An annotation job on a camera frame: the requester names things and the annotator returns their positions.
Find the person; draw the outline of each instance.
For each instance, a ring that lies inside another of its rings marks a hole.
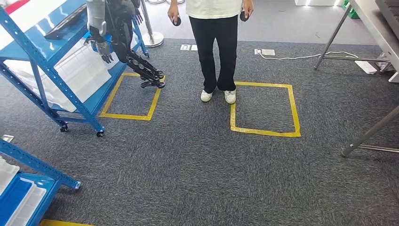
[[[201,100],[208,102],[216,87],[224,91],[227,103],[236,101],[234,72],[237,58],[238,14],[245,18],[254,11],[252,0],[186,0],[186,12],[198,47],[199,62],[204,75]],[[168,17],[177,24],[179,9],[172,0]],[[213,44],[217,41],[220,55],[220,74],[216,80]]]

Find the hand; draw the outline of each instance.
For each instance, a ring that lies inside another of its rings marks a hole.
[[[177,25],[177,18],[179,16],[179,8],[177,7],[176,3],[170,4],[168,10],[168,17],[173,24]]]
[[[108,48],[107,42],[96,42],[97,52],[101,55],[101,58],[107,63],[111,63],[112,56],[110,52],[110,48]]]
[[[252,0],[244,0],[242,9],[245,12],[245,18],[246,19],[249,16],[251,16],[252,12],[254,11],[254,5],[252,3]]]
[[[136,20],[137,24],[140,25],[144,20],[143,20],[143,18],[141,17],[141,13],[140,13],[140,11],[138,10],[138,8],[135,8],[135,11],[136,11],[135,20]]]

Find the blue metal shelf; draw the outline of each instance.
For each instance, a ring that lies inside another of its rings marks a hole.
[[[61,79],[54,65],[87,33],[87,13],[83,14],[81,19],[77,20],[77,23],[61,31],[63,34],[62,40],[47,40],[44,38],[44,35],[50,31],[55,24],[58,24],[68,14],[84,3],[85,0],[67,0],[63,5],[55,9],[45,19],[41,20],[26,32],[22,32],[4,9],[0,8],[0,24],[11,37],[14,38],[12,43],[0,50],[0,73],[27,98],[35,103],[47,116],[56,122],[61,127],[61,132],[67,131],[68,122],[80,122],[90,124],[97,131],[97,136],[102,136],[104,134],[104,127],[98,122],[96,115],[126,68],[126,65],[117,63],[109,71],[111,79],[89,97],[87,101],[82,103]],[[135,21],[133,21],[133,24],[134,33],[138,37],[138,42],[134,46],[134,50],[141,47],[143,53],[149,56],[142,40],[139,27]],[[7,59],[31,62],[40,95],[36,95],[13,74],[4,64],[4,60]],[[38,67],[46,72],[50,80],[62,91],[68,100],[76,106],[75,113],[81,114],[83,118],[62,117],[58,114],[58,111],[65,112],[64,109],[57,105],[48,106]]]
[[[54,24],[61,22],[68,14],[72,13],[85,0],[67,0],[60,7],[25,32],[25,35],[37,47],[50,66],[54,66],[87,32],[87,13],[84,13],[77,22],[63,31],[61,40],[47,40],[44,35],[52,29]],[[0,61],[5,59],[30,61],[25,50],[13,41],[0,50]]]
[[[103,106],[104,102],[106,101],[108,95],[112,91],[112,88],[115,86],[116,82],[118,81],[120,75],[126,68],[126,64],[122,62],[118,62],[109,73],[111,78],[100,88],[98,89],[89,99],[87,99],[83,105],[93,114],[97,115],[100,108]],[[58,105],[51,106],[53,110],[66,112],[63,108]]]
[[[41,221],[44,213],[48,209],[51,201],[53,200],[61,185],[68,186],[70,189],[74,190],[80,188],[79,181],[76,181],[75,179],[65,175],[54,167],[41,161],[40,159],[25,152],[19,147],[10,144],[2,139],[0,139],[0,153],[4,153],[9,157],[19,161],[20,163],[25,164],[35,171],[38,171],[45,175],[42,176],[37,174],[19,172],[13,179],[13,182],[15,182],[16,178],[25,178],[27,180],[33,181],[38,187],[46,189],[45,195],[43,196],[36,210],[32,214],[31,219],[28,221],[27,225],[29,226],[39,225],[39,222]],[[14,190],[7,188],[4,192],[12,193],[14,192]]]
[[[54,199],[61,183],[47,176],[37,174],[19,173],[19,177],[33,181],[38,187],[46,189],[43,199],[40,201],[36,210],[32,214],[31,219],[26,224],[27,226],[37,226],[43,218],[43,215],[48,209],[51,201]]]
[[[31,187],[31,183],[20,180],[19,176],[14,177],[12,183],[7,186],[8,190],[0,197],[0,225],[9,221]]]

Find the stanchion base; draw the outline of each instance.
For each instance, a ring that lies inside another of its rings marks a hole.
[[[161,4],[164,3],[166,0],[147,0],[147,2],[151,4]]]
[[[153,32],[152,36],[154,38],[154,43],[151,42],[150,35],[148,33],[143,35],[143,42],[147,48],[153,48],[163,44],[163,34],[159,32]]]

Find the shelf leg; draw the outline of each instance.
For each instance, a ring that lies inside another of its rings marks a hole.
[[[138,24],[137,24],[137,22],[135,20],[133,20],[133,26],[134,26],[133,27],[133,32],[137,35],[137,39],[138,39],[137,42],[138,42],[139,46],[141,47],[141,51],[143,52],[143,54],[147,55],[148,54],[147,48],[144,45],[143,37],[141,35],[140,28],[139,28],[139,26],[138,26]]]
[[[0,8],[0,24],[3,26],[4,30],[6,30],[11,37],[14,38],[15,42],[22,49],[24,49],[29,58],[32,59],[46,73],[51,81],[61,90],[62,93],[64,93],[68,100],[76,106],[88,123],[90,123],[90,125],[92,125],[97,132],[103,132],[104,127],[98,123],[96,116],[84,106],[84,104],[61,79],[54,67],[48,63],[47,59],[40,53],[37,47],[15,24],[15,22],[10,18],[3,8]]]
[[[10,81],[17,89],[19,89],[27,98],[34,102],[37,107],[39,107],[44,113],[46,113],[47,116],[55,121],[60,127],[64,127],[67,125],[67,122],[63,120],[57,120],[60,115],[50,108],[46,109],[44,105],[47,103],[44,104],[40,97],[38,97],[21,80],[19,80],[19,78],[17,78],[3,62],[0,63],[0,72],[8,81]]]
[[[41,82],[41,77],[39,74],[37,64],[33,60],[31,60],[31,66],[32,66],[33,75],[35,76],[36,84],[38,85],[41,101],[43,103],[44,108],[48,110],[50,109],[50,107],[48,106],[47,103],[46,93],[44,92],[43,83]]]
[[[80,182],[69,177],[57,170],[56,168],[48,165],[42,160],[34,157],[33,155],[25,152],[19,147],[10,144],[4,140],[0,140],[0,153],[4,153],[11,158],[19,161],[20,163],[31,167],[32,169],[49,176],[54,180],[59,180],[63,185],[70,187],[71,189],[79,189]]]

